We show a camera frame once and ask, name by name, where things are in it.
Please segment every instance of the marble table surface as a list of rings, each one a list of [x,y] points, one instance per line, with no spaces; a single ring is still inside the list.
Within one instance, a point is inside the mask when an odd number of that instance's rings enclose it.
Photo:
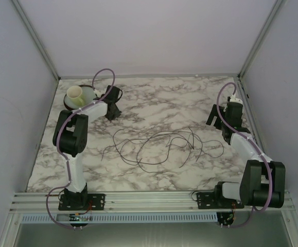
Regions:
[[[200,190],[212,189],[219,181],[240,181],[245,164],[235,150],[223,141],[221,131],[205,125],[221,87],[232,77],[123,78],[115,85],[124,92],[117,103],[121,116],[108,121],[101,117],[89,123],[88,141],[83,152],[83,172],[89,191]],[[112,79],[100,79],[97,90],[105,92]],[[91,80],[61,80],[43,135],[28,192],[45,192],[66,184],[64,159],[52,144],[52,136],[63,98],[72,85]],[[226,101],[229,93],[223,94]],[[125,139],[148,138],[160,131],[182,130],[147,142],[138,160],[158,165],[126,164],[113,145]],[[200,138],[193,138],[191,132]],[[128,142],[122,155],[136,160],[142,140]]]

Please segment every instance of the mug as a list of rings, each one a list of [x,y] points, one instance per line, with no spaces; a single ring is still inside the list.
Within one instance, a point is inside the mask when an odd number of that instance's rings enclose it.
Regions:
[[[66,91],[67,97],[77,106],[83,107],[85,105],[84,95],[80,86],[71,86]]]

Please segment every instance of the metal corner beam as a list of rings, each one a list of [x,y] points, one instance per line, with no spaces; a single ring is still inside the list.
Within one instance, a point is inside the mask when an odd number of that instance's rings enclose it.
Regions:
[[[10,0],[10,1],[11,1],[12,5],[14,6],[16,12],[20,16],[23,24],[25,25],[28,33],[30,34],[31,38],[33,39],[39,53],[41,54],[44,61],[46,62],[46,64],[47,64],[48,68],[50,69],[52,75],[55,77],[55,79],[57,81],[59,81],[60,77],[57,74],[56,68],[55,68],[53,62],[51,61],[47,51],[45,50],[43,43],[39,39],[39,36],[38,36],[37,32],[33,28],[29,18],[27,17],[25,11],[23,10],[21,4],[19,3],[18,0]]]
[[[259,49],[261,48],[267,34],[269,33],[269,30],[278,16],[280,10],[282,9],[283,5],[286,3],[287,0],[276,0],[266,22],[263,25],[263,28],[261,29],[250,53],[248,54],[244,65],[241,68],[241,71],[239,73],[239,80],[242,81],[243,77],[246,75],[249,67],[251,66],[256,54],[258,53]]]

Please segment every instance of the black mounting plate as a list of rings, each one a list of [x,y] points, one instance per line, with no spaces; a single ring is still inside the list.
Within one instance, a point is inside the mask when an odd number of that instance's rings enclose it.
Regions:
[[[236,200],[227,198],[218,198],[216,200],[214,192],[198,192],[196,196],[198,209],[231,209],[233,208],[232,203],[236,205],[236,208],[244,208],[244,205]]]
[[[89,203],[92,204],[92,211],[99,211],[104,210],[104,205],[106,202],[106,195],[102,193],[98,194],[88,194],[88,203],[85,204],[83,208],[73,208],[72,206],[68,205],[68,203],[65,201],[65,195],[61,195],[61,201],[58,206],[59,211],[86,211],[88,210]]]

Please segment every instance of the white wall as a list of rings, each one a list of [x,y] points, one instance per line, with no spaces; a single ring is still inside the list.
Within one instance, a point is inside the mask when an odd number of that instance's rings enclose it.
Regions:
[[[275,0],[19,0],[60,76],[238,73]]]
[[[11,3],[0,0],[0,235],[29,179],[55,90]]]
[[[245,85],[268,154],[286,165],[298,212],[298,1],[281,10]]]

